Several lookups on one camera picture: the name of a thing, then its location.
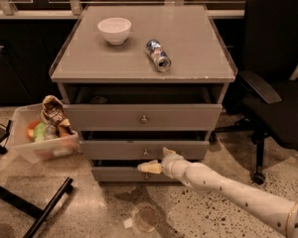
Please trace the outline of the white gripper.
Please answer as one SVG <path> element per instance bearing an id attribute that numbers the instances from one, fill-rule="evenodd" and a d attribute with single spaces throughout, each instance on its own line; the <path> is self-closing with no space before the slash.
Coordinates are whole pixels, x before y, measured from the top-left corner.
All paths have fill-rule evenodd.
<path id="1" fill-rule="evenodd" d="M 165 158 L 161 164 L 157 160 L 142 163 L 137 167 L 138 171 L 156 175 L 163 172 L 170 179 L 176 179 L 182 184 L 189 184 L 186 171 L 191 163 L 166 147 L 163 147 L 163 155 Z"/>

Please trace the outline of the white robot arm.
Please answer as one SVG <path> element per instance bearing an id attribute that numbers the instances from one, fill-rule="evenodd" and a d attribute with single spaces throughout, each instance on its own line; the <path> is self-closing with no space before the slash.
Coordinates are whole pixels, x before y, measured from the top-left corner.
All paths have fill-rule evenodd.
<path id="1" fill-rule="evenodd" d="M 196 193 L 215 191 L 275 229 L 285 238 L 298 238 L 298 202 L 270 194 L 258 188 L 225 178 L 202 163 L 191 163 L 176 152 L 164 148 L 164 159 L 138 166 L 144 173 L 163 173 Z"/>

